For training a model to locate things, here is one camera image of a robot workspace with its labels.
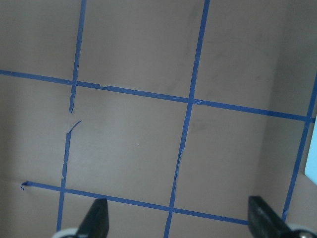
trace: floor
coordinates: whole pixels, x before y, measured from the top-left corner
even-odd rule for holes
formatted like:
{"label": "floor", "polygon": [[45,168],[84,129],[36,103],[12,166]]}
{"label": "floor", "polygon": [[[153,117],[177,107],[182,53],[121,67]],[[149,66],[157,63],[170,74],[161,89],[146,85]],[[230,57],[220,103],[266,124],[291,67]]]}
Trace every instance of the floor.
{"label": "floor", "polygon": [[316,1],[0,11],[3,237],[77,227],[98,197],[109,238],[249,238],[250,195],[317,230]]}

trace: blue tape grid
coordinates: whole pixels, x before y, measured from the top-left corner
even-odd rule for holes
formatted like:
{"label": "blue tape grid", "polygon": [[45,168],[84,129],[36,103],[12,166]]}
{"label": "blue tape grid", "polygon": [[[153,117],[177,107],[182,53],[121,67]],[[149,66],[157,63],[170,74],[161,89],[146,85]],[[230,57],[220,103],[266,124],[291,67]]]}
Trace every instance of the blue tape grid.
{"label": "blue tape grid", "polygon": [[177,97],[177,96],[171,96],[171,95],[165,95],[165,94],[157,94],[157,93],[152,93],[152,92],[144,92],[144,91],[139,91],[139,90],[131,90],[131,89],[113,87],[113,86],[101,86],[99,84],[94,84],[94,83],[89,83],[89,82],[81,82],[81,81],[78,81],[78,68],[79,68],[79,58],[80,58],[80,50],[81,50],[82,35],[83,35],[84,20],[85,20],[86,3],[87,3],[86,0],[81,1],[80,19],[79,19],[79,25],[78,25],[78,34],[77,34],[76,52],[75,52],[75,61],[74,61],[72,81],[66,80],[66,79],[61,79],[61,78],[54,78],[54,77],[28,74],[28,73],[22,73],[22,72],[12,72],[12,71],[7,71],[7,70],[0,70],[0,74],[7,75],[7,76],[13,76],[13,77],[28,78],[28,79],[35,79],[35,80],[39,80],[39,81],[46,81],[46,82],[52,82],[52,83],[71,85],[72,88],[71,88],[71,97],[70,97],[70,105],[69,105],[70,112],[72,112],[73,108],[74,108],[77,86],[92,88],[92,89],[99,89],[99,90],[106,90],[106,91],[111,91],[111,92],[125,93],[125,94],[131,94],[131,95],[137,95],[137,96],[143,96],[143,97],[149,97],[149,98],[157,98],[157,99],[162,99],[162,100],[182,102],[182,103],[187,103],[188,106],[187,106],[186,116],[185,116],[184,125],[183,125],[183,133],[182,133],[180,149],[179,149],[178,158],[177,158],[177,165],[176,165],[176,170],[175,170],[174,183],[173,183],[173,187],[172,187],[169,207],[65,188],[71,131],[79,122],[76,123],[75,126],[66,134],[65,156],[64,156],[64,165],[63,165],[63,171],[62,171],[63,179],[61,180],[61,187],[56,187],[56,186],[51,186],[51,185],[36,183],[36,182],[31,182],[31,181],[24,182],[21,185],[21,188],[23,190],[24,190],[23,186],[34,186],[34,187],[39,187],[39,188],[44,188],[44,189],[49,189],[49,190],[54,190],[54,191],[60,192],[56,229],[60,230],[60,227],[61,227],[63,199],[64,199],[65,193],[77,194],[77,195],[88,196],[88,197],[93,197],[93,198],[106,197],[109,201],[121,202],[121,203],[136,205],[136,206],[142,206],[142,207],[148,207],[148,208],[168,211],[169,216],[168,216],[168,219],[166,221],[165,232],[164,232],[165,238],[167,238],[168,234],[169,234],[172,213],[179,213],[179,214],[185,214],[185,215],[190,215],[190,216],[197,216],[197,217],[203,217],[203,218],[207,218],[207,219],[213,219],[213,220],[219,220],[219,221],[247,225],[247,221],[244,221],[244,220],[174,208],[176,182],[177,182],[177,176],[178,176],[178,171],[179,171],[179,165],[180,165],[180,161],[181,161],[182,152],[185,148],[187,129],[188,129],[189,121],[190,121],[191,110],[192,110],[193,104],[205,105],[205,106],[210,106],[210,107],[215,107],[215,108],[234,110],[234,111],[240,111],[240,112],[246,112],[246,113],[259,114],[259,115],[265,115],[265,116],[271,116],[271,117],[299,120],[299,121],[305,122],[305,126],[303,129],[302,138],[301,138],[300,146],[298,149],[298,154],[297,154],[293,174],[291,177],[291,181],[290,181],[290,185],[289,185],[289,189],[288,189],[288,193],[287,193],[287,197],[286,197],[286,201],[285,201],[285,205],[284,205],[284,209],[283,209],[283,213],[282,213],[282,218],[284,220],[286,220],[289,206],[290,206],[290,202],[291,202],[291,198],[292,198],[292,194],[293,194],[295,183],[296,183],[296,178],[297,178],[299,166],[301,163],[301,158],[303,155],[304,146],[305,146],[306,139],[307,139],[308,129],[309,129],[310,124],[315,123],[315,121],[316,121],[316,119],[312,117],[312,114],[313,114],[313,109],[315,106],[315,99],[317,96],[317,76],[315,78],[314,88],[313,88],[313,92],[312,92],[312,96],[311,96],[311,100],[310,100],[310,104],[309,104],[309,108],[308,108],[308,112],[307,112],[306,116],[280,113],[280,112],[269,111],[269,110],[262,110],[262,109],[243,107],[243,106],[238,106],[238,105],[231,105],[231,104],[225,104],[225,103],[219,103],[219,102],[194,99],[195,85],[196,85],[197,72],[198,72],[198,66],[199,66],[199,60],[200,60],[200,53],[201,53],[201,49],[202,49],[204,30],[205,30],[205,26],[206,26],[206,19],[207,19],[207,15],[208,15],[209,4],[210,4],[210,0],[205,0],[203,16],[202,16],[202,21],[201,21],[201,25],[200,25],[199,38],[198,38],[198,42],[197,42],[197,49],[196,49],[194,67],[193,67],[193,74],[192,74],[192,81],[191,81],[189,98],[183,98],[183,97]]}

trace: black object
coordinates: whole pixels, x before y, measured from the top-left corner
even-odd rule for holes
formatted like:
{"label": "black object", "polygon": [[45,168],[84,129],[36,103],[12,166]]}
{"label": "black object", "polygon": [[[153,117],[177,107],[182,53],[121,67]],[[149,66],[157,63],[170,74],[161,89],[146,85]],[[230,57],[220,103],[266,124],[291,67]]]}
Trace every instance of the black object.
{"label": "black object", "polygon": [[249,197],[248,223],[254,238],[317,238],[309,231],[292,231],[260,196]]}
{"label": "black object", "polygon": [[96,199],[76,235],[63,238],[106,238],[109,231],[107,199]]}

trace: square floor tile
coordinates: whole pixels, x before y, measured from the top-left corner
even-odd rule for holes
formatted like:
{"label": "square floor tile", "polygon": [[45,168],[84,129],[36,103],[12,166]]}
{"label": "square floor tile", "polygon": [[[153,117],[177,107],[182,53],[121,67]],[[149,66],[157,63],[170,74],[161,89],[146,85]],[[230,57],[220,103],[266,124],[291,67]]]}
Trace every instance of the square floor tile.
{"label": "square floor tile", "polygon": [[317,213],[317,186],[304,174],[313,128],[314,124],[310,126],[307,136],[286,222],[288,224],[302,225],[317,231],[317,220],[315,219]]}
{"label": "square floor tile", "polygon": [[0,177],[60,185],[70,86],[0,76]]}
{"label": "square floor tile", "polygon": [[0,2],[0,69],[72,79],[79,0]]}
{"label": "square floor tile", "polygon": [[[63,229],[78,227],[93,204],[94,198],[65,195]],[[108,201],[109,233],[107,238],[161,238],[168,213],[151,208]]]}
{"label": "square floor tile", "polygon": [[175,207],[245,220],[261,195],[281,213],[303,124],[194,106]]}
{"label": "square floor tile", "polygon": [[203,0],[89,0],[79,80],[188,97]]}
{"label": "square floor tile", "polygon": [[316,16],[316,1],[212,1],[195,97],[305,115]]}
{"label": "square floor tile", "polygon": [[245,225],[216,221],[201,217],[174,214],[169,238],[241,237],[252,235]]}
{"label": "square floor tile", "polygon": [[22,181],[1,180],[0,231],[5,238],[50,238],[56,232],[59,192],[35,187],[21,190]]}
{"label": "square floor tile", "polygon": [[168,205],[186,106],[78,88],[66,186]]}

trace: blue tape line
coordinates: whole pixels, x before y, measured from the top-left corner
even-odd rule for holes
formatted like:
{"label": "blue tape line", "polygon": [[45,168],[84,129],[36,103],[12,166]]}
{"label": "blue tape line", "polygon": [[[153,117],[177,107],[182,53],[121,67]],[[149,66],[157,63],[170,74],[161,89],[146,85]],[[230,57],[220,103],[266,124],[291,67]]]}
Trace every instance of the blue tape line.
{"label": "blue tape line", "polygon": [[175,209],[175,213],[185,214],[185,215],[195,216],[195,217],[208,218],[208,219],[224,221],[224,222],[231,222],[231,223],[236,223],[236,224],[241,224],[241,225],[248,225],[248,221],[245,221],[245,220],[217,216],[217,215],[212,215],[212,214],[207,214],[207,213],[202,213],[202,212],[188,211],[188,210],[183,210],[183,209],[178,209],[178,208]]}
{"label": "blue tape line", "polygon": [[69,102],[69,112],[70,113],[73,112],[74,104],[75,104],[77,79],[78,79],[78,68],[79,68],[79,58],[80,58],[80,50],[81,50],[81,44],[82,44],[82,40],[83,40],[83,31],[84,31],[84,23],[85,23],[86,4],[87,4],[86,0],[81,1],[78,31],[77,31],[74,71],[73,71],[73,85],[71,86],[71,95],[70,95],[70,102]]}
{"label": "blue tape line", "polygon": [[299,167],[301,165],[304,147],[305,147],[305,143],[307,140],[308,129],[309,129],[310,123],[312,122],[311,119],[312,119],[312,114],[313,114],[313,110],[315,107],[316,96],[317,96],[317,74],[315,76],[315,82],[314,82],[314,87],[313,87],[313,91],[312,91],[312,95],[311,95],[311,100],[310,100],[310,103],[308,106],[307,120],[305,122],[305,126],[303,129],[303,134],[302,134],[301,142],[300,142],[297,157],[296,157],[296,161],[295,161],[295,165],[294,165],[294,169],[293,169],[293,174],[291,177],[291,181],[289,184],[289,188],[288,188],[288,192],[287,192],[287,196],[286,196],[286,200],[285,200],[285,204],[284,204],[284,208],[283,208],[282,219],[284,221],[286,221],[287,215],[289,212],[289,206],[290,206],[290,203],[292,200],[292,196],[293,196],[293,192],[294,192],[294,188],[295,188],[295,183],[296,183],[296,179],[297,179],[297,174],[299,171]]}
{"label": "blue tape line", "polygon": [[306,116],[301,115],[295,115],[295,114],[289,114],[289,113],[280,113],[280,112],[274,112],[269,110],[263,110],[263,109],[256,109],[256,108],[249,108],[249,107],[243,107],[238,105],[231,105],[226,103],[218,103],[218,102],[210,102],[210,101],[204,101],[200,99],[195,99],[194,104],[196,105],[206,105],[214,108],[222,108],[222,109],[230,109],[234,111],[240,111],[240,112],[246,112],[246,113],[254,113],[254,114],[260,114],[265,116],[272,116],[277,118],[286,118],[286,119],[292,119],[292,120],[300,120],[300,121],[306,121]]}
{"label": "blue tape line", "polygon": [[175,102],[182,102],[182,103],[188,102],[187,98],[182,98],[182,97],[177,97],[177,96],[172,96],[172,95],[167,95],[167,94],[132,90],[132,89],[127,89],[127,88],[113,87],[113,86],[101,86],[100,84],[96,84],[96,83],[88,83],[88,82],[78,81],[77,86],[86,87],[86,88],[93,88],[93,89],[100,89],[100,90],[105,90],[105,91],[110,91],[110,92],[118,92],[118,93],[137,95],[137,96],[148,97],[148,98],[157,98],[157,99],[163,99],[163,100],[169,100],[169,101],[175,101]]}
{"label": "blue tape line", "polygon": [[179,214],[184,214],[184,215],[189,215],[189,216],[202,217],[202,218],[207,218],[207,219],[212,219],[212,220],[217,220],[217,221],[231,222],[231,223],[236,223],[236,224],[241,224],[241,225],[248,224],[248,222],[245,220],[224,217],[224,216],[217,216],[217,215],[208,214],[208,213],[189,211],[189,210],[178,209],[178,208],[170,208],[170,207],[161,206],[161,205],[157,205],[157,204],[140,202],[140,201],[119,198],[119,197],[113,197],[113,196],[107,196],[107,195],[93,193],[93,192],[85,192],[85,191],[80,191],[80,190],[75,190],[75,189],[67,189],[67,188],[63,189],[61,187],[51,186],[51,185],[47,185],[47,184],[43,184],[43,183],[26,181],[21,186],[33,186],[33,187],[39,187],[39,188],[44,188],[44,189],[48,189],[48,190],[63,191],[64,193],[70,193],[70,194],[74,194],[74,195],[80,195],[80,196],[92,197],[92,198],[106,198],[108,201],[119,202],[119,203],[134,205],[134,206],[140,206],[140,207],[147,207],[147,208],[152,208],[152,209],[161,210],[161,211],[168,211],[169,213],[179,213]]}
{"label": "blue tape line", "polygon": [[171,211],[168,213],[168,218],[166,220],[166,225],[165,225],[165,230],[164,230],[164,238],[168,238],[168,236],[169,236],[169,230],[170,230],[170,225],[171,225],[172,216],[173,216],[173,208],[174,208],[175,200],[176,200],[177,177],[178,177],[178,173],[179,173],[179,166],[180,166],[182,154],[183,154],[183,151],[185,149],[187,131],[188,131],[190,117],[191,117],[192,108],[193,108],[198,67],[199,67],[200,56],[201,56],[202,47],[203,47],[203,40],[204,40],[209,4],[210,4],[210,0],[205,0],[203,14],[202,14],[202,20],[201,20],[200,29],[199,29],[198,41],[197,41],[197,46],[196,46],[195,60],[194,60],[194,66],[193,66],[192,79],[191,79],[191,83],[190,83],[190,91],[189,91],[187,110],[186,110],[186,115],[185,115],[185,120],[184,120],[184,125],[183,125],[182,138],[181,138],[181,142],[180,142],[180,146],[179,146],[174,181],[173,181],[172,192],[171,192],[171,197],[170,197],[170,201],[169,201],[169,207],[170,207]]}
{"label": "blue tape line", "polygon": [[0,74],[6,75],[6,76],[18,77],[18,78],[35,79],[35,80],[51,82],[51,83],[60,83],[60,84],[66,84],[66,85],[72,84],[72,82],[70,80],[41,76],[41,75],[36,75],[36,74],[29,74],[29,73],[20,73],[20,72],[0,70]]}
{"label": "blue tape line", "polygon": [[69,149],[70,149],[70,139],[71,139],[71,132],[72,130],[80,123],[78,121],[66,134],[66,142],[65,142],[65,154],[64,154],[64,164],[62,170],[62,179],[60,182],[60,194],[59,194],[59,203],[58,203],[58,214],[57,214],[57,225],[56,231],[60,231],[61,229],[61,221],[63,216],[63,208],[64,208],[64,197],[65,197],[65,187],[66,187],[66,179],[67,179],[67,164],[68,164],[68,157],[69,157]]}

